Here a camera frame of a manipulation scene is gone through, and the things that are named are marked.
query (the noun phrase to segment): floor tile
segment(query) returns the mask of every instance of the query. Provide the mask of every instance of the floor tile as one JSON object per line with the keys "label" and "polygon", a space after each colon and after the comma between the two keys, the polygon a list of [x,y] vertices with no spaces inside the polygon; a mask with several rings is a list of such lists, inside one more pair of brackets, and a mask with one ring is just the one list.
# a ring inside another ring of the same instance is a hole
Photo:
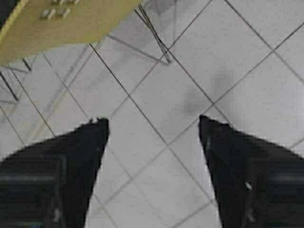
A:
{"label": "floor tile", "polygon": [[93,52],[87,44],[65,45],[44,52],[61,80],[68,86]]}
{"label": "floor tile", "polygon": [[1,106],[25,145],[52,137],[51,131],[24,92],[19,94],[17,104],[2,103]]}
{"label": "floor tile", "polygon": [[95,195],[101,203],[105,203],[128,180],[126,171],[106,148],[94,187]]}
{"label": "floor tile", "polygon": [[101,203],[98,201],[96,195],[92,194],[90,199],[89,209],[86,213],[86,223],[88,224],[89,221],[102,209]]}
{"label": "floor tile", "polygon": [[304,158],[304,142],[296,145],[291,150]]}
{"label": "floor tile", "polygon": [[70,86],[89,117],[109,117],[126,93],[94,53]]}
{"label": "floor tile", "polygon": [[129,93],[156,64],[155,60],[110,38],[101,42],[98,53]]}
{"label": "floor tile", "polygon": [[32,72],[16,72],[16,75],[37,109],[45,116],[62,95],[65,87],[42,54],[37,55],[34,65]]}
{"label": "floor tile", "polygon": [[289,147],[304,135],[304,86],[270,55],[217,106],[237,129]]}
{"label": "floor tile", "polygon": [[0,159],[13,154],[22,147],[21,140],[0,110]]}
{"label": "floor tile", "polygon": [[165,150],[135,182],[169,227],[208,202],[170,150]]}
{"label": "floor tile", "polygon": [[300,0],[229,0],[274,48],[304,22]]}
{"label": "floor tile", "polygon": [[85,228],[115,228],[105,211],[101,210],[86,222]]}
{"label": "floor tile", "polygon": [[[215,109],[210,109],[206,116],[209,118],[225,122],[221,114]],[[206,165],[204,152],[199,139],[198,122],[195,122],[183,135],[170,145],[181,162],[186,166],[196,181],[208,194],[209,198],[214,198],[214,190]]]}
{"label": "floor tile", "polygon": [[277,53],[304,79],[304,27],[293,34],[278,50]]}
{"label": "floor tile", "polygon": [[131,99],[111,118],[110,129],[109,147],[130,175],[134,175],[165,147]]}
{"label": "floor tile", "polygon": [[208,2],[209,0],[148,0],[143,6],[161,39],[169,47]]}
{"label": "floor tile", "polygon": [[68,91],[54,101],[45,119],[56,135],[73,131],[89,121]]}
{"label": "floor tile", "polygon": [[219,214],[213,205],[208,205],[178,228],[221,228]]}
{"label": "floor tile", "polygon": [[133,183],[120,192],[105,208],[119,228],[165,228]]}
{"label": "floor tile", "polygon": [[173,53],[215,102],[269,49],[223,0],[214,0],[175,44]]}
{"label": "floor tile", "polygon": [[167,142],[211,105],[176,62],[157,65],[132,97]]}

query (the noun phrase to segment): floor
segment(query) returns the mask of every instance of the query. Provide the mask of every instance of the floor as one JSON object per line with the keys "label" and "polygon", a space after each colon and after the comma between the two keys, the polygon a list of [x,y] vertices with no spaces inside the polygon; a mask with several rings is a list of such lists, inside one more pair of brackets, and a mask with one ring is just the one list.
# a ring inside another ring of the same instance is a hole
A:
{"label": "floor", "polygon": [[[173,62],[105,38],[31,56],[29,73],[21,61],[2,67],[20,101],[1,81],[0,155],[107,117],[87,228],[219,228],[197,118],[304,155],[304,1],[143,4]],[[162,57],[135,13],[111,35]]]}

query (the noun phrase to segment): white tile floor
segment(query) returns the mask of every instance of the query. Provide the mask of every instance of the white tile floor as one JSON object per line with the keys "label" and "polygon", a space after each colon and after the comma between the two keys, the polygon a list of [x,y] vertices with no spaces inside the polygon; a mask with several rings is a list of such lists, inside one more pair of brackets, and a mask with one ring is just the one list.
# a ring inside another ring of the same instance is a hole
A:
{"label": "white tile floor", "polygon": [[[304,156],[304,2],[144,6],[176,57],[170,66],[105,38],[94,44],[98,54],[89,45],[65,46],[29,57],[31,73],[1,68],[20,101],[0,81],[0,159],[108,117],[110,142],[86,227],[219,228],[198,115]],[[111,34],[162,56],[135,13]],[[26,70],[21,61],[10,66]]]}

